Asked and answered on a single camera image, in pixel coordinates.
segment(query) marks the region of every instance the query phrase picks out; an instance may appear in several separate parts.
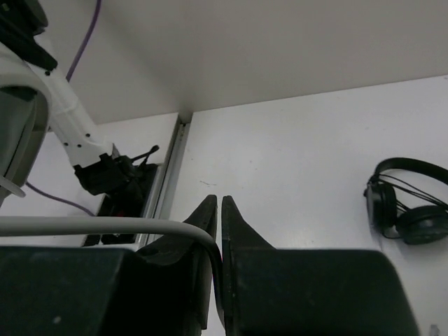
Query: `white table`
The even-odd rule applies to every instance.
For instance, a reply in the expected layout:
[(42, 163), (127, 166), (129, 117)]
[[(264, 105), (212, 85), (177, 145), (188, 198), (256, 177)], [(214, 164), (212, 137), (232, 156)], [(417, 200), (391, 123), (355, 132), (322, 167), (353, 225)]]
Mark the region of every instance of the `white table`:
[[(426, 246), (384, 241), (368, 225), (363, 191), (385, 158), (448, 167), (447, 126), (448, 77), (195, 113), (170, 218), (187, 218), (208, 194), (219, 202), (231, 195), (275, 247), (381, 249), (402, 279), (422, 335), (432, 324), (445, 335), (448, 239)], [(396, 175), (448, 201), (447, 186)], [(203, 335), (224, 335), (213, 299)]]
[[(148, 163), (165, 165), (170, 145), (178, 125), (178, 114), (170, 113), (146, 118), (111, 122), (99, 126), (122, 155), (134, 157), (152, 146), (160, 150), (149, 157)], [(71, 200), (96, 213), (102, 196), (92, 196), (82, 189), (63, 146), (54, 133), (48, 133), (29, 176), (37, 188), (58, 197)], [(42, 197), (23, 188), (24, 199), (8, 197), (0, 209), (0, 216), (86, 216), (72, 206)], [(85, 235), (50, 237), (0, 237), (0, 245), (80, 246)]]

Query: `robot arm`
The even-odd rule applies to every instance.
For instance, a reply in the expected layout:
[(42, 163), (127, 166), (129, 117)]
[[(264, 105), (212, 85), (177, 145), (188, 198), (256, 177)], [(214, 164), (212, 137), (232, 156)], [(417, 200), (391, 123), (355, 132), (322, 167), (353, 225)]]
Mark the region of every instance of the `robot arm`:
[(48, 22), (37, 0), (3, 0), (0, 42), (24, 60), (51, 93), (49, 124), (61, 141), (80, 184), (93, 195), (105, 193), (120, 209), (144, 202), (143, 172), (105, 140), (57, 67), (42, 33)]

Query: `gray cable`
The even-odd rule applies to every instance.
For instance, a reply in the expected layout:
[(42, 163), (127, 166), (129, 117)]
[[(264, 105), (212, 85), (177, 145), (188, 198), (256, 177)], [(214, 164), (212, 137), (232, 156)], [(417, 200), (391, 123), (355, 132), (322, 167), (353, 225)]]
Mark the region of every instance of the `gray cable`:
[(210, 257), (216, 310), (224, 326), (223, 264), (215, 240), (205, 231), (172, 220), (130, 217), (0, 217), (0, 237), (152, 233), (178, 235), (203, 245)]

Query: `black electronic device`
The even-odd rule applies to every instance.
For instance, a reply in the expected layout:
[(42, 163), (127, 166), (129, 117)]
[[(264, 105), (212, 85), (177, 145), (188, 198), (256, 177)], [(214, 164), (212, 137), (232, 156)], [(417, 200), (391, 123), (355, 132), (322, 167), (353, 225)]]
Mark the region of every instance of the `black electronic device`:
[[(446, 237), (448, 204), (398, 178), (383, 174), (392, 169), (423, 174), (448, 185), (448, 170), (435, 164), (406, 157), (393, 157), (381, 161), (367, 182), (364, 192), (370, 224), (386, 238), (402, 238), (409, 245), (431, 243)], [(398, 180), (412, 189), (387, 181), (385, 178)], [(410, 209), (397, 200), (395, 188), (421, 198), (430, 205)], [(386, 235), (386, 231), (392, 227), (395, 227), (399, 237)]]

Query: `headphone ear cup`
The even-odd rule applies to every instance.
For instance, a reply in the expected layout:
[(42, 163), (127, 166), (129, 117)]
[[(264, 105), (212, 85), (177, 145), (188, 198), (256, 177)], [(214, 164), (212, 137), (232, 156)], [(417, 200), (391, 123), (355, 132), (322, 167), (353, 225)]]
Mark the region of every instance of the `headphone ear cup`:
[(373, 183), (365, 191), (370, 224), (383, 230), (391, 228), (397, 219), (397, 198), (389, 184)]
[(397, 196), (392, 185), (381, 184), (383, 192), (384, 225), (383, 228), (392, 228), (397, 221)]
[(406, 244), (435, 242), (447, 236), (448, 213), (437, 205), (419, 206), (402, 214), (395, 228)]

